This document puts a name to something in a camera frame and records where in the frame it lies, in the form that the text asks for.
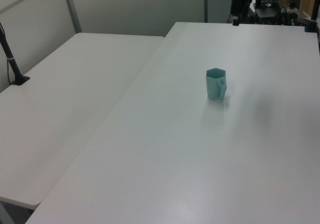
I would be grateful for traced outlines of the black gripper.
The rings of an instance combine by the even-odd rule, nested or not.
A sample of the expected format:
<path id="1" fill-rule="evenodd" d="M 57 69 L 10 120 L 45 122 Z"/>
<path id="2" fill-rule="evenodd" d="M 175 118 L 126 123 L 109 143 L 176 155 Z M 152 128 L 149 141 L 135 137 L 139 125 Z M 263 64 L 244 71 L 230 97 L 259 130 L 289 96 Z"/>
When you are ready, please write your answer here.
<path id="1" fill-rule="evenodd" d="M 242 0 L 232 0 L 231 1 L 231 15 L 232 17 L 232 25 L 239 26 L 240 24 L 240 13 L 242 10 Z"/>

